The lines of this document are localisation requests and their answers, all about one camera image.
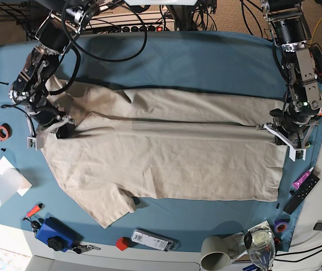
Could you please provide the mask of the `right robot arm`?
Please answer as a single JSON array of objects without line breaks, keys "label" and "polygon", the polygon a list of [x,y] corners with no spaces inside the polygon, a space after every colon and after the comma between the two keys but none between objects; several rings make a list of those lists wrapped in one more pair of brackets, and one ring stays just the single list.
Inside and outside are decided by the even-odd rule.
[{"label": "right robot arm", "polygon": [[[36,39],[39,44],[27,56],[25,65],[8,93],[11,108],[23,106],[27,117],[30,136],[29,148],[40,150],[46,136],[58,130],[65,130],[74,121],[69,115],[53,105],[48,97],[66,91],[74,82],[80,67],[80,53],[70,42],[77,37],[90,19],[99,13],[97,1],[40,1],[50,13],[40,25]],[[76,55],[73,75],[59,90],[49,91],[46,83],[60,66],[60,59],[72,50]]]}]

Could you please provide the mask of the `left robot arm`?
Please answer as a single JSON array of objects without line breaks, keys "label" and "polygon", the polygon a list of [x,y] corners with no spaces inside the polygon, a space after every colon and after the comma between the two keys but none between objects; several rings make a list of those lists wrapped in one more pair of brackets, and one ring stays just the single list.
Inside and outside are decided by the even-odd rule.
[{"label": "left robot arm", "polygon": [[306,158],[309,137],[322,117],[322,51],[308,44],[311,32],[302,1],[261,1],[273,42],[273,57],[286,82],[281,109],[270,111],[263,125],[276,144],[289,147],[292,161]]}]

